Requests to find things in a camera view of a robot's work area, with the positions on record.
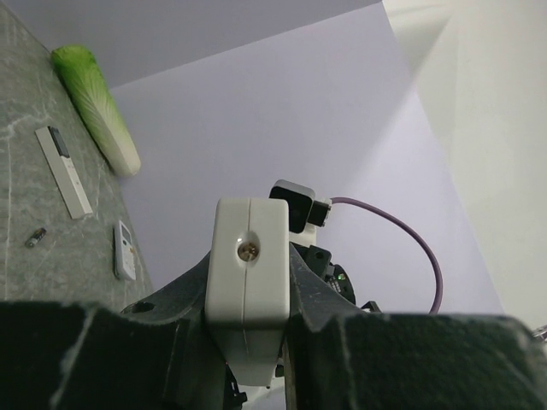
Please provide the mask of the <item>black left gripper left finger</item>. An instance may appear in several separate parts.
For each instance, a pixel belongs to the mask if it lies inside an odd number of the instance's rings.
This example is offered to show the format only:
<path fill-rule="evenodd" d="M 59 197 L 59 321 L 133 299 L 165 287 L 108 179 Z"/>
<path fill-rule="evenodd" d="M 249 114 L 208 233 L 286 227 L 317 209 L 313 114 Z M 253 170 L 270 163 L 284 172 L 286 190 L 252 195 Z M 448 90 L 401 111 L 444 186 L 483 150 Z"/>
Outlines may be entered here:
<path fill-rule="evenodd" d="M 115 312 L 4 302 L 4 409 L 221 409 L 225 362 L 203 310 L 209 263 Z"/>

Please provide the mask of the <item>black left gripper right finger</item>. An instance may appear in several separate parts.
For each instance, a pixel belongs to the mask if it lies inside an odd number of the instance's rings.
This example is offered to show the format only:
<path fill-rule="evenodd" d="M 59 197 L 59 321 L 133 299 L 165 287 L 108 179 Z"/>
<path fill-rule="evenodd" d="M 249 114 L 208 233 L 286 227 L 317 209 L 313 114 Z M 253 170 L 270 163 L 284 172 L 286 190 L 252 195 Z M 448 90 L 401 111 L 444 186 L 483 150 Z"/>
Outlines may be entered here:
<path fill-rule="evenodd" d="M 517 319 L 365 313 L 290 252 L 290 409 L 543 409 L 546 356 Z"/>

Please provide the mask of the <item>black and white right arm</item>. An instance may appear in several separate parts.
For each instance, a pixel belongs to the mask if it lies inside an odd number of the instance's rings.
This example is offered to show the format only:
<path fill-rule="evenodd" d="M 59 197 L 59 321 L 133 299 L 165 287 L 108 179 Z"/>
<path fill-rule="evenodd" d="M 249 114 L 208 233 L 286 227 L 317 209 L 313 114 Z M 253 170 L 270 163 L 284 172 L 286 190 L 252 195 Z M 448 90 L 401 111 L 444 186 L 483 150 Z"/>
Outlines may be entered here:
<path fill-rule="evenodd" d="M 332 262 L 330 251 L 296 243 L 291 244 L 290 304 L 292 318 L 301 316 L 313 326 L 333 317 L 381 313 L 375 301 L 356 302 L 349 274 Z"/>

